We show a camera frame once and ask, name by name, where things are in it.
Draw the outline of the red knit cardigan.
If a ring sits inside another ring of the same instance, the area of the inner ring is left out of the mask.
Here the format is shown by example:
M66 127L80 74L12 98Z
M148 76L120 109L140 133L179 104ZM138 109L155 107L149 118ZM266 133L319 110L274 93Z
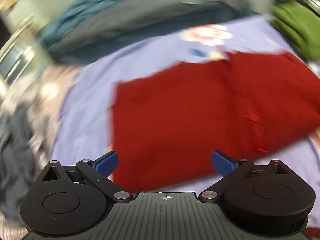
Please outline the red knit cardigan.
M255 160L319 127L319 78L290 53L229 53L120 83L116 184L135 193L208 176L210 156Z

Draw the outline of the grey clothes pile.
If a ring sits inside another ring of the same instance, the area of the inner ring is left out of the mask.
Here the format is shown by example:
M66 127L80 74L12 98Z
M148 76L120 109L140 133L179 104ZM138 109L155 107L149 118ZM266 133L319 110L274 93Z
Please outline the grey clothes pile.
M8 223L23 226L21 202L51 158L58 127L37 101L1 112L1 213Z

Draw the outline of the white appliance with display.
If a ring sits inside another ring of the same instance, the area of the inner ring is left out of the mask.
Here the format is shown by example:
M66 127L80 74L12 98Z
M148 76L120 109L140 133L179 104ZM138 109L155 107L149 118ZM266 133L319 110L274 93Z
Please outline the white appliance with display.
M32 19L26 19L1 48L1 84L4 90L15 82L35 56L31 41L24 37Z

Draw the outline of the teal blue blanket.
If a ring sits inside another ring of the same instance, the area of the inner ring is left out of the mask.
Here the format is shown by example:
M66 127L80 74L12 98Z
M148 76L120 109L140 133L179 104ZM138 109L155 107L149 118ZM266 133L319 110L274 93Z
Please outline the teal blue blanket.
M57 19L48 24L39 41L52 52L57 44L80 23L122 0L76 0Z

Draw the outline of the green folded garment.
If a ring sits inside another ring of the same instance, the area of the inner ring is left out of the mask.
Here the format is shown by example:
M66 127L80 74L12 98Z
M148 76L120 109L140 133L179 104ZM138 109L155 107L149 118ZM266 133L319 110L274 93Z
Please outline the green folded garment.
M319 60L319 17L296 1L275 6L270 24L308 61Z

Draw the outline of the grey duvet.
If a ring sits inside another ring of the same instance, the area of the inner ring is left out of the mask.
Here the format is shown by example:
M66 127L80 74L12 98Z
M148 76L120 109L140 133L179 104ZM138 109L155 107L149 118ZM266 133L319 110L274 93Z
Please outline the grey duvet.
M251 13L250 0L122 0L80 23L48 52L60 62L86 64L147 38Z

